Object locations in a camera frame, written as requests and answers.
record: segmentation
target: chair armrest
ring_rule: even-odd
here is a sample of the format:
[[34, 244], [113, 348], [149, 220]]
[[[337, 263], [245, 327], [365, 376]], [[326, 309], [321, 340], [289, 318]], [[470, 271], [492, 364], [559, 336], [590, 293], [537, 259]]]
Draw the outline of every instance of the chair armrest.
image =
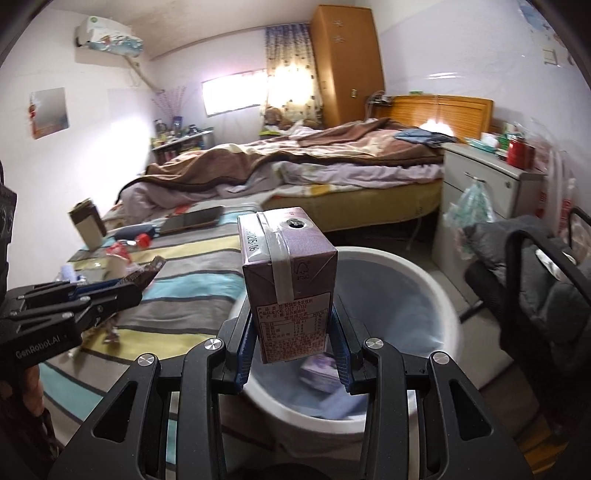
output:
[[576, 215], [588, 226], [591, 226], [591, 217], [587, 215], [581, 208], [572, 207], [569, 212], [569, 247], [573, 247], [573, 216]]
[[562, 270], [564, 275], [573, 283], [587, 304], [591, 307], [591, 282], [581, 271], [542, 233], [531, 228], [517, 230], [509, 235], [505, 244], [506, 318], [513, 318], [519, 308], [519, 293], [521, 291], [521, 248], [524, 240], [531, 240], [542, 252]]

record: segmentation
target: wooden wardrobe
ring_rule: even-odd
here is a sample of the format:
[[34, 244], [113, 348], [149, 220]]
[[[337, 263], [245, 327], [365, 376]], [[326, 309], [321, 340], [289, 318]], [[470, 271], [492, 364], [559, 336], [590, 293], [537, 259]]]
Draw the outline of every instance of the wooden wardrobe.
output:
[[319, 5], [310, 22], [324, 125], [365, 118], [365, 102], [384, 90], [382, 59], [369, 8]]

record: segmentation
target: striped bedspread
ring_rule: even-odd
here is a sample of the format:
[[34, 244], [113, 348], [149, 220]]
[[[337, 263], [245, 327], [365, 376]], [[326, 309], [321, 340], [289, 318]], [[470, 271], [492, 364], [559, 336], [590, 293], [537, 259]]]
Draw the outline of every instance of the striped bedspread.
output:
[[[104, 393], [142, 353], [151, 352], [160, 359], [183, 355], [217, 333], [244, 290], [238, 216], [257, 210], [255, 204], [226, 207], [215, 227], [156, 237], [150, 249], [131, 254], [139, 264], [156, 255], [167, 263], [144, 292], [142, 302], [119, 315], [120, 343], [104, 344], [105, 333], [99, 331], [73, 359], [62, 354], [41, 366], [46, 405], [60, 443], [65, 445], [72, 438]], [[112, 242], [107, 239], [96, 252], [80, 250], [70, 262], [77, 271], [96, 274], [93, 270], [104, 268], [104, 248]], [[176, 458], [177, 406], [178, 395], [173, 395], [167, 448], [171, 472]], [[262, 414], [249, 402], [223, 396], [220, 409], [226, 450], [236, 442], [272, 449], [271, 436], [261, 427]], [[226, 455], [231, 469], [232, 453], [226, 451]]]

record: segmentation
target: nutrition facts table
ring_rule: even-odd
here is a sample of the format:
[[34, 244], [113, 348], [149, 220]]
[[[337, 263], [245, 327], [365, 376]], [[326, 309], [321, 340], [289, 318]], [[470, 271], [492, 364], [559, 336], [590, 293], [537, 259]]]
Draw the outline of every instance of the nutrition facts table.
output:
[[268, 362], [289, 360], [324, 350], [330, 293], [279, 305], [257, 307]]

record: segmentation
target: mattress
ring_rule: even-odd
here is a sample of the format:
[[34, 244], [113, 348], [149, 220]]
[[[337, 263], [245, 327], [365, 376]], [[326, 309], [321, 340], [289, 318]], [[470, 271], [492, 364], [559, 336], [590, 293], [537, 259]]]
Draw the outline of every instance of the mattress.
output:
[[312, 197], [274, 196], [263, 203], [263, 208], [302, 207], [323, 232], [332, 232], [404, 222], [428, 215], [439, 207], [441, 186], [442, 181], [437, 180], [391, 189], [362, 189]]

